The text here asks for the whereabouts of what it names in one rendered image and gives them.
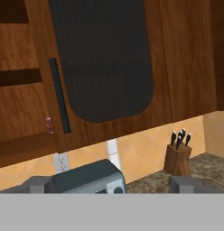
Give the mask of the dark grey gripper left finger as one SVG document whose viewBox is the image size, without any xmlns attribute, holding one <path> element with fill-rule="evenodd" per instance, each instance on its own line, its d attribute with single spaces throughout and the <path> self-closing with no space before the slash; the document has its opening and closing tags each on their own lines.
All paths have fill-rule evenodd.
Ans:
<svg viewBox="0 0 224 231">
<path fill-rule="evenodd" d="M 50 176 L 32 176 L 21 185 L 0 190 L 0 193 L 48 193 Z"/>
</svg>

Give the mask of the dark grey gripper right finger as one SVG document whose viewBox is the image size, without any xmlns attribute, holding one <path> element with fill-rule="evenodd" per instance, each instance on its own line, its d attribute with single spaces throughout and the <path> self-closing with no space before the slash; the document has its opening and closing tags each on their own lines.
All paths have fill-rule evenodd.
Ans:
<svg viewBox="0 0 224 231">
<path fill-rule="evenodd" d="M 202 185 L 191 176 L 171 176 L 170 177 L 171 193 L 224 193 L 224 189 L 214 188 Z"/>
</svg>

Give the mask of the brown cabinet door, dark panel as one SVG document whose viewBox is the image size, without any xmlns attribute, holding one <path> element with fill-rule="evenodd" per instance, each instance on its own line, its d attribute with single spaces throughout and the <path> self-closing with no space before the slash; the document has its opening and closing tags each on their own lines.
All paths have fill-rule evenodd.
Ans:
<svg viewBox="0 0 224 231">
<path fill-rule="evenodd" d="M 24 1 L 59 152 L 171 122 L 159 0 Z M 58 64 L 68 134 L 49 58 Z"/>
</svg>

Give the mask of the wooden knife block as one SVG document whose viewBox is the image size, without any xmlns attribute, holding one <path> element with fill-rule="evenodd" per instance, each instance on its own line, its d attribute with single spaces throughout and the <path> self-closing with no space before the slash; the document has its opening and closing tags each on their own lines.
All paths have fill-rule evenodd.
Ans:
<svg viewBox="0 0 224 231">
<path fill-rule="evenodd" d="M 172 132 L 171 141 L 166 147 L 163 169 L 174 176 L 190 176 L 189 159 L 191 134 L 183 128 L 179 133 Z"/>
</svg>

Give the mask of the grey toaster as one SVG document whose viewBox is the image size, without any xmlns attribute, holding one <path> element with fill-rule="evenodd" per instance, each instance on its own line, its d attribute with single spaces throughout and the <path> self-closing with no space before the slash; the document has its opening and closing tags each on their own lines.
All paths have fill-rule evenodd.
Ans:
<svg viewBox="0 0 224 231">
<path fill-rule="evenodd" d="M 123 194 L 124 175 L 109 159 L 100 160 L 51 176 L 48 193 Z"/>
</svg>

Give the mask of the white wall socket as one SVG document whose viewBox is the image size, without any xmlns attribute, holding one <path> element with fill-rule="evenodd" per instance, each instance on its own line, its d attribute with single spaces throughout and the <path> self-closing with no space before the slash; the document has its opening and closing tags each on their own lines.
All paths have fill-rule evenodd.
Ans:
<svg viewBox="0 0 224 231">
<path fill-rule="evenodd" d="M 66 152 L 55 153 L 52 159 L 57 173 L 65 172 L 70 169 L 69 155 Z"/>
</svg>

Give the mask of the open brown wall cabinet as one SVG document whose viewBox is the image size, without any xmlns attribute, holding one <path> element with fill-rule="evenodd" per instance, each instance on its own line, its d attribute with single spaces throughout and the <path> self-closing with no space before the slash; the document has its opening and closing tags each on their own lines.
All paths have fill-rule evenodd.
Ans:
<svg viewBox="0 0 224 231">
<path fill-rule="evenodd" d="M 56 151 L 24 0 L 0 0 L 0 168 Z"/>
</svg>

